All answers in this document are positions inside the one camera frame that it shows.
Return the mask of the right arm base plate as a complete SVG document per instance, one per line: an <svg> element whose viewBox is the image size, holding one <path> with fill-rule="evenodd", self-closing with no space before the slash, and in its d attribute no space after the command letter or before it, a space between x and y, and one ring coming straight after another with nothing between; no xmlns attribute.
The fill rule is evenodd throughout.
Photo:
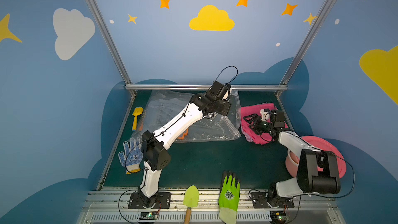
<svg viewBox="0 0 398 224"><path fill-rule="evenodd" d="M271 196L268 192L250 191L249 199L252 201L254 208L294 208L291 198L282 198L278 195Z"/></svg>

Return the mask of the clear plastic vacuum bag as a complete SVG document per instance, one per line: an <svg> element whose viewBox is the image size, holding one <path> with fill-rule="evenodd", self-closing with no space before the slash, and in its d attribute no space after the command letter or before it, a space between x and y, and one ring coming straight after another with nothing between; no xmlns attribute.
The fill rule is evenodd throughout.
<svg viewBox="0 0 398 224"><path fill-rule="evenodd" d="M186 129L176 138L177 143L232 141L241 137L240 100L237 90L230 92L230 110L226 116L208 114L205 118L195 105L188 105L192 93L176 91L153 91L144 108L137 130L131 138L140 141L145 131L153 133L158 140L174 134L178 128Z"/></svg>

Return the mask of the pink trousers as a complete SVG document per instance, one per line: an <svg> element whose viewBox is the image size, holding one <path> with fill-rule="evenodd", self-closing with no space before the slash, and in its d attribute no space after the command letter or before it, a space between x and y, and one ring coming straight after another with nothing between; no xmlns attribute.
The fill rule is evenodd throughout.
<svg viewBox="0 0 398 224"><path fill-rule="evenodd" d="M242 107L241 130L247 141L260 145L278 140L282 131L290 131L284 112L273 103Z"/></svg>

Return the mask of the light blue jeans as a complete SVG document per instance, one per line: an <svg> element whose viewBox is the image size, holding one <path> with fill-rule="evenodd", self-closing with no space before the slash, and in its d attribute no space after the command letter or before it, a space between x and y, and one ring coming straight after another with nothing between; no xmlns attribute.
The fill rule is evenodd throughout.
<svg viewBox="0 0 398 224"><path fill-rule="evenodd" d="M187 101L174 99L158 99L151 102L153 128L156 130L177 116L187 105Z"/></svg>

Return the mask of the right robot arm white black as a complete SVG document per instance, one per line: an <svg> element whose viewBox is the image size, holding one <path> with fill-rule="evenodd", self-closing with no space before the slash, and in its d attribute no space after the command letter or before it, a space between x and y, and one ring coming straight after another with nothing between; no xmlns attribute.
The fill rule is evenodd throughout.
<svg viewBox="0 0 398 224"><path fill-rule="evenodd" d="M261 115L243 117L248 127L258 136L267 133L273 141L287 147L299 157L296 177L270 185L267 200L276 204L304 194L337 194L341 181L337 156L310 145L293 130L285 127L284 112L264 109Z"/></svg>

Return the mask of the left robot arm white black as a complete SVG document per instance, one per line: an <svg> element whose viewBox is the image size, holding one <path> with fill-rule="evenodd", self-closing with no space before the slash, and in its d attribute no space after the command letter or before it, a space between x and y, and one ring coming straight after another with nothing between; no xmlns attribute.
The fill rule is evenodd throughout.
<svg viewBox="0 0 398 224"><path fill-rule="evenodd" d="M191 125L210 113L227 115L231 104L228 92L221 95L195 94L183 110L154 132L143 135L144 177L138 193L145 208L153 207L159 192L162 169L171 161L168 149Z"/></svg>

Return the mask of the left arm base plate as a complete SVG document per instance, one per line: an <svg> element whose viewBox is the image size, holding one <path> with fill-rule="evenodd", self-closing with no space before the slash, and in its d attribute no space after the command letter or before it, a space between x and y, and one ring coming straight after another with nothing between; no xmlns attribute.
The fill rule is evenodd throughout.
<svg viewBox="0 0 398 224"><path fill-rule="evenodd" d="M146 198L140 192L133 192L130 195L128 209L169 209L171 204L170 192L158 192L150 198Z"/></svg>

